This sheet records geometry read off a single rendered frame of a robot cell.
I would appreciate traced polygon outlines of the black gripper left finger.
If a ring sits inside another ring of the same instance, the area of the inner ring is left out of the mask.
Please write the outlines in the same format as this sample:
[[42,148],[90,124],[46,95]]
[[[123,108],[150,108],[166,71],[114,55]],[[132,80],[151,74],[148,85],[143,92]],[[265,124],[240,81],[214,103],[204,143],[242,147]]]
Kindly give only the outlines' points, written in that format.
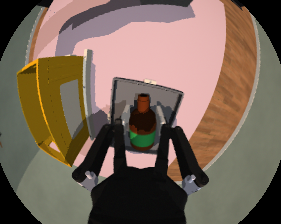
[[130,105],[126,105],[122,116],[114,120],[114,126],[103,125],[83,162],[72,172],[72,178],[88,191],[91,192],[98,183],[98,175],[114,137],[114,192],[121,198],[127,198],[130,195],[131,190],[124,145],[124,135],[126,134],[129,119]]

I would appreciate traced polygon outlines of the yellow open crate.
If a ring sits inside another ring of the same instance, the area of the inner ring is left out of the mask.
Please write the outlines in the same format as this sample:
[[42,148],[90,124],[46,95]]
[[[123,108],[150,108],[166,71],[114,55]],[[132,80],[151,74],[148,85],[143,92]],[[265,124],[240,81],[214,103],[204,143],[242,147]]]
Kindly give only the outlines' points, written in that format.
[[[83,58],[38,58],[17,72],[20,103],[33,138],[39,148],[70,167],[90,136],[83,97]],[[60,152],[49,146],[52,142]]]

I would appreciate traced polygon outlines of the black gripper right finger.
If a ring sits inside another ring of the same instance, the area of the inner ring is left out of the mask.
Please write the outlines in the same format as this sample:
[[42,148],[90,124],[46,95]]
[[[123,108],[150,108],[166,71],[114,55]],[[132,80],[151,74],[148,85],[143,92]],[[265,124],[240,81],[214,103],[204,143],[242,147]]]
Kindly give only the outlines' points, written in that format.
[[209,182],[209,178],[200,168],[182,127],[170,127],[160,106],[156,106],[156,122],[158,133],[161,137],[148,196],[151,199],[159,199],[165,192],[170,139],[172,139],[181,177],[183,179],[183,190],[186,191],[187,196],[195,193],[195,191],[197,192]]

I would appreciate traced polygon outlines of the brown bottle with green label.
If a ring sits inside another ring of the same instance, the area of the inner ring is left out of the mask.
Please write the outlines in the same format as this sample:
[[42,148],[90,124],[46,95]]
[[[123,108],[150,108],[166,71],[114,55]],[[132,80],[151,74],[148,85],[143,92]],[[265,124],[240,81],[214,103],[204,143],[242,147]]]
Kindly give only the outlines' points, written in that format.
[[153,147],[156,132],[156,115],[149,108],[149,95],[139,94],[137,108],[132,111],[129,119],[130,143],[139,151]]

